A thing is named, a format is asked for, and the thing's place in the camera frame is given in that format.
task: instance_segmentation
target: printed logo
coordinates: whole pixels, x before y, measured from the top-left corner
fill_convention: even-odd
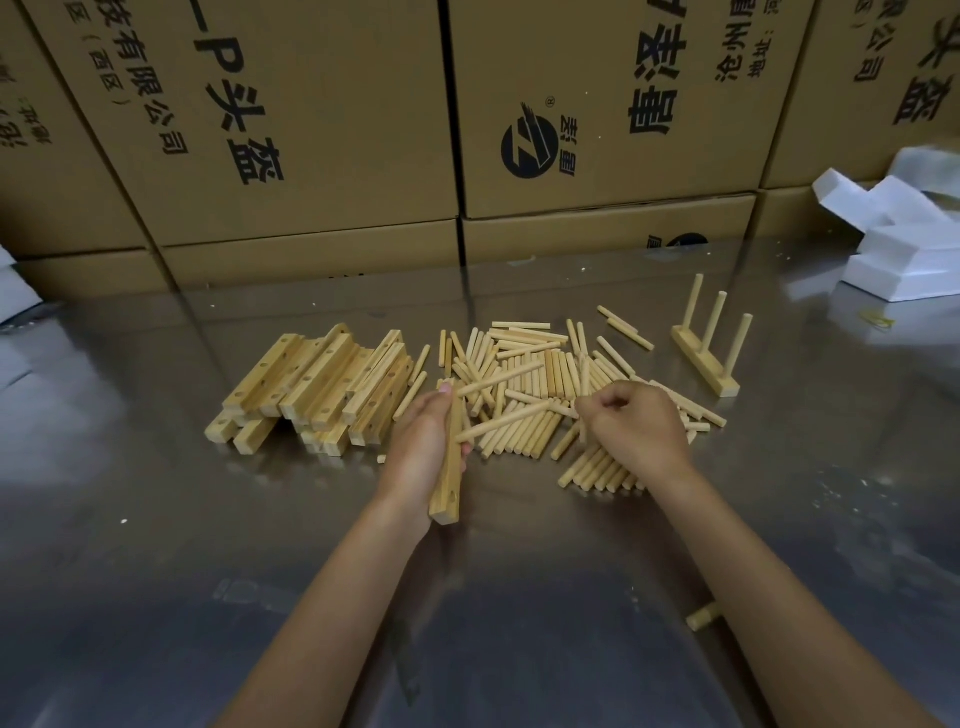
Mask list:
[[[547,119],[537,116],[526,104],[520,107],[523,115],[503,134],[500,156],[514,177],[532,180],[553,166],[560,151],[560,138]]]

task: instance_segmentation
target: forearm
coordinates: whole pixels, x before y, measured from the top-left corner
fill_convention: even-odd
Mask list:
[[[782,726],[940,725],[701,476],[651,484]]]
[[[335,728],[420,535],[375,500],[233,698],[219,728]]]

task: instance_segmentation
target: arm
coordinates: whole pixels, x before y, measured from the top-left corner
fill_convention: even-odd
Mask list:
[[[376,496],[256,664],[217,728],[336,728],[414,548],[446,449],[449,386],[397,424]]]
[[[684,539],[780,725],[941,725],[694,469],[661,390],[615,382],[576,407]]]

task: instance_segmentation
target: right hand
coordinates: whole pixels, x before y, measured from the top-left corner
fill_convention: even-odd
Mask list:
[[[677,405],[663,390],[615,381],[574,406],[588,432],[641,484],[656,488],[694,471]]]

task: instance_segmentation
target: wooden peg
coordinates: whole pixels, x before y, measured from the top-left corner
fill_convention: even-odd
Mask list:
[[[740,328],[736,330],[736,336],[733,338],[733,346],[730,348],[730,355],[727,357],[727,363],[724,364],[723,374],[721,376],[733,376],[733,367],[736,366],[736,360],[740,358],[740,350],[743,349],[743,342],[747,338],[747,332],[750,330],[750,324],[754,316],[750,313],[743,314],[740,319]]]
[[[690,289],[690,298],[686,302],[686,312],[684,313],[684,322],[681,324],[686,330],[690,330],[690,324],[693,322],[693,312],[697,309],[697,299],[700,298],[700,288],[704,284],[704,274],[698,273],[693,279],[693,288]]]
[[[727,291],[720,291],[717,294],[716,303],[713,304],[713,310],[710,312],[709,321],[707,321],[707,330],[704,331],[703,341],[700,343],[700,353],[710,351],[710,344],[713,343],[713,334],[717,330],[717,324],[720,322],[720,314],[723,312],[723,304],[727,300]]]
[[[426,363],[426,357],[430,355],[430,345],[427,344],[423,347],[423,351],[420,352],[420,358],[417,359],[417,364],[414,365],[414,372],[410,375],[410,386],[413,386],[414,382],[417,380],[417,377],[420,376],[420,372],[423,371],[423,365]]]

